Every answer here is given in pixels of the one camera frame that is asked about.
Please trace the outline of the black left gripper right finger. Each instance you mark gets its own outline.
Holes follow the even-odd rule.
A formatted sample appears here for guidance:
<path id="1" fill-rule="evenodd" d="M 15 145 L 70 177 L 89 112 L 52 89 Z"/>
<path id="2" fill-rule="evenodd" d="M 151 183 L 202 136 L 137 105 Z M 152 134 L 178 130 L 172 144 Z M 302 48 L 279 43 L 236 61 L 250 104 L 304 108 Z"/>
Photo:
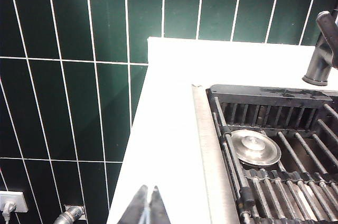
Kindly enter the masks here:
<path id="1" fill-rule="evenodd" d="M 171 224 L 168 217 L 162 196 L 159 192 L 158 186 L 155 186 L 152 192 L 150 208 L 150 222 L 151 224 Z"/>

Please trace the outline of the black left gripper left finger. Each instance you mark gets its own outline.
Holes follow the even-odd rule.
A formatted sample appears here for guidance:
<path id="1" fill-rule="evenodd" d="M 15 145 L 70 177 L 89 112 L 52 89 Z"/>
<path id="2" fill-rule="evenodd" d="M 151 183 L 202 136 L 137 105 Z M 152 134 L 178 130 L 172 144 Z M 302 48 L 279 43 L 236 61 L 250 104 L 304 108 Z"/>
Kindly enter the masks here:
<path id="1" fill-rule="evenodd" d="M 133 196 L 131 202 L 123 213 L 122 217 L 118 221 L 118 224 L 137 224 L 139 223 L 142 214 L 144 212 L 146 200 L 147 200 L 148 187 L 142 185 Z"/>

